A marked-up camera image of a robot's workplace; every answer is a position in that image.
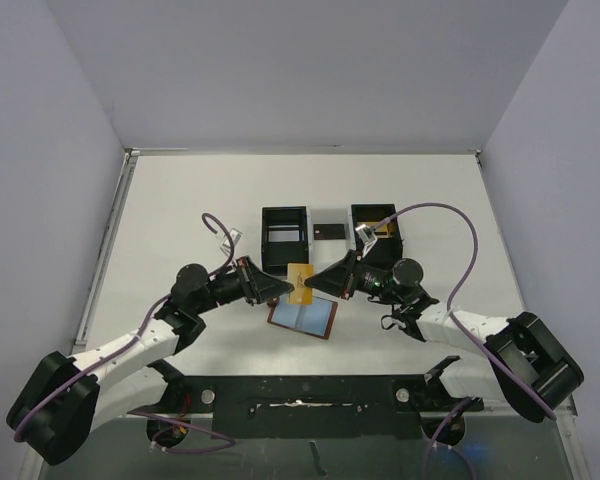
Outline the brown leather card holder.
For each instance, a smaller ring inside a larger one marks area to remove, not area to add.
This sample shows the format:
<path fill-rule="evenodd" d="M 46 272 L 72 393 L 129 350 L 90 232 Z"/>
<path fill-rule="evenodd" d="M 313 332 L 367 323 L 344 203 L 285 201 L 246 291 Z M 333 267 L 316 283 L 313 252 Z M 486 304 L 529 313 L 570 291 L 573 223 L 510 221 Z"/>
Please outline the brown leather card holder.
<path fill-rule="evenodd" d="M 336 317 L 338 303 L 314 297 L 311 304 L 292 304 L 280 297 L 270 307 L 267 323 L 296 333 L 328 340 Z"/>

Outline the black white card sorting tray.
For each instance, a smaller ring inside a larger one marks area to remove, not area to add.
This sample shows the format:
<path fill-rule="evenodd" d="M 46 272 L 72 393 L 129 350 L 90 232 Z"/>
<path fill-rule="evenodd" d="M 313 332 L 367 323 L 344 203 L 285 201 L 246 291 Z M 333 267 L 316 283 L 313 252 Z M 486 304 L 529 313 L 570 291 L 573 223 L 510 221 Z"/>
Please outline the black white card sorting tray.
<path fill-rule="evenodd" d="M 355 232 L 359 222 L 379 222 L 394 214 L 393 204 L 351 204 L 336 206 L 278 206 L 261 211 L 261 263 L 274 276 L 286 276 L 289 263 L 312 264 L 317 271 L 340 260 L 349 250 L 360 251 L 362 242 Z M 315 240 L 314 224 L 344 224 L 345 240 Z M 299 242 L 267 241 L 271 228 L 297 228 Z"/>

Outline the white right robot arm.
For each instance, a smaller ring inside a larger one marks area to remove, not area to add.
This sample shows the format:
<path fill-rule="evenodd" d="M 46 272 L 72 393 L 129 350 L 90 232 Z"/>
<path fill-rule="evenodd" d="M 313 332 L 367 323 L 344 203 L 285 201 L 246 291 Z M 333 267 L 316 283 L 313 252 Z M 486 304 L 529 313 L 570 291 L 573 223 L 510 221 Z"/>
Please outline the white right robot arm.
<path fill-rule="evenodd" d="M 455 360 L 427 381 L 426 399 L 436 408 L 465 397 L 498 400 L 540 423 L 583 383 L 581 367 L 537 315 L 493 317 L 444 306 L 425 291 L 423 278 L 413 259 L 383 270 L 349 251 L 304 284 L 344 300 L 364 293 L 370 302 L 390 306 L 388 319 L 407 336 L 483 356 L 485 366 Z"/>

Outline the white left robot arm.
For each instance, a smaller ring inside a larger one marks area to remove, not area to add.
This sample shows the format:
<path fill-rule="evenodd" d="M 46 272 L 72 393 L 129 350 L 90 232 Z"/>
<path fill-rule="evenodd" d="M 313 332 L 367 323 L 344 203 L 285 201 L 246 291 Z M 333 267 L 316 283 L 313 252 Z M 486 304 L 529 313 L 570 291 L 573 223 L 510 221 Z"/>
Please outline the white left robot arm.
<path fill-rule="evenodd" d="M 264 304 L 293 289 L 247 256 L 216 274 L 199 264 L 184 266 L 137 329 L 95 349 L 73 356 L 55 351 L 39 362 L 6 417 L 15 441 L 50 465 L 65 461 L 104 415 L 97 404 L 106 392 L 192 345 L 206 327 L 202 314 L 237 300 Z"/>

